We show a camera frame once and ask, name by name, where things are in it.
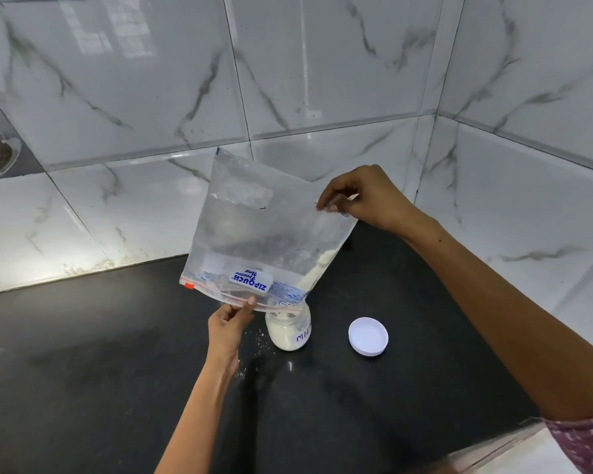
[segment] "person's left hand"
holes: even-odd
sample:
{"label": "person's left hand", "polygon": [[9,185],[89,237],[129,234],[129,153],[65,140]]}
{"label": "person's left hand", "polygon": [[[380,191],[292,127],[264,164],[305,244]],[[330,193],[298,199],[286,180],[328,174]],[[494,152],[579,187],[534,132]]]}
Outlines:
{"label": "person's left hand", "polygon": [[209,318],[209,352],[207,364],[217,369],[225,369],[229,379],[240,364],[238,348],[241,332],[255,318],[253,309],[257,304],[250,296],[243,307],[224,304]]}

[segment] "transparent zip pouch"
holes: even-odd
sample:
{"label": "transparent zip pouch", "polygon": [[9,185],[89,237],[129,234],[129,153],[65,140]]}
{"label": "transparent zip pouch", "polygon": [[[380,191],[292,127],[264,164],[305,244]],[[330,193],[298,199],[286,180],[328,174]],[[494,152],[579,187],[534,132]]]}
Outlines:
{"label": "transparent zip pouch", "polygon": [[356,225],[318,211],[321,189],[218,148],[180,283],[234,306],[301,310]]}

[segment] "maroon patterned sleeve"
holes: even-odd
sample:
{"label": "maroon patterned sleeve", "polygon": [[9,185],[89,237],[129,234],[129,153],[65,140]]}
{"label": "maroon patterned sleeve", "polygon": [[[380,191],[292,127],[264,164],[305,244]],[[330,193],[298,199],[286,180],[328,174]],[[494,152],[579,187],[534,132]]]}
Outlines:
{"label": "maroon patterned sleeve", "polygon": [[583,474],[593,474],[593,419],[545,422],[553,438],[577,469]]}

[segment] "jar of milk powder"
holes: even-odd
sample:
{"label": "jar of milk powder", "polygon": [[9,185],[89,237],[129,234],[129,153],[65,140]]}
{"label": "jar of milk powder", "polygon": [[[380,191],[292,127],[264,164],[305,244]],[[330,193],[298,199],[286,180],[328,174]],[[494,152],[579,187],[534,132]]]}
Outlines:
{"label": "jar of milk powder", "polygon": [[266,326],[274,345],[284,351],[294,351],[304,345],[312,332],[310,307],[303,304],[299,314],[267,312]]}

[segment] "round plastic lid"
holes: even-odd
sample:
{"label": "round plastic lid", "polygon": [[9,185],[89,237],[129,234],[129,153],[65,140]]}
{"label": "round plastic lid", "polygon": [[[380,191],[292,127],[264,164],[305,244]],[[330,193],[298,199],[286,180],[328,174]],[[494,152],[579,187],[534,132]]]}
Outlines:
{"label": "round plastic lid", "polygon": [[385,327],[372,318],[358,318],[349,326],[349,343],[363,356],[382,354],[389,342]]}

